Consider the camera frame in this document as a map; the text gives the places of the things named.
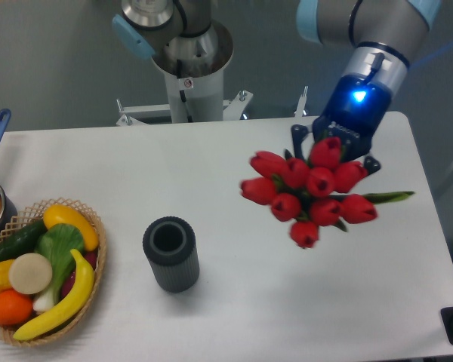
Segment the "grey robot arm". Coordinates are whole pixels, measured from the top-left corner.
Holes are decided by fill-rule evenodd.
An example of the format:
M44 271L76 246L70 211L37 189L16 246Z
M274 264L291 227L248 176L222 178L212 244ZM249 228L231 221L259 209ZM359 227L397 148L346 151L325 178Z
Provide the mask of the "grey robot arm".
M344 159L357 158L369 173L373 136L433 26L438 1L302 1L299 35L320 44L350 44L354 53L321 115L291 129L296 156L308 135L335 136ZM124 1L112 19L121 43L163 73L175 123L237 119L238 103L223 103L223 72L233 55L225 26L209 1Z

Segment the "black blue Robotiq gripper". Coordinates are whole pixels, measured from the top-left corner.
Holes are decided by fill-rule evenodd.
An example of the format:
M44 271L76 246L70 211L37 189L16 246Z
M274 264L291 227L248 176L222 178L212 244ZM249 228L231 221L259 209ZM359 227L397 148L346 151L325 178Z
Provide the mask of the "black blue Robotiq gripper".
M291 126L295 158L307 160L316 142L326 137L337 137L344 147L343 161L352 161L365 155L362 166L367 174L377 173L381 163L367 154L391 100L391 94L385 88L377 84L365 84L354 75L345 75L337 83L325 109L313 124ZM309 148L304 152L306 141Z

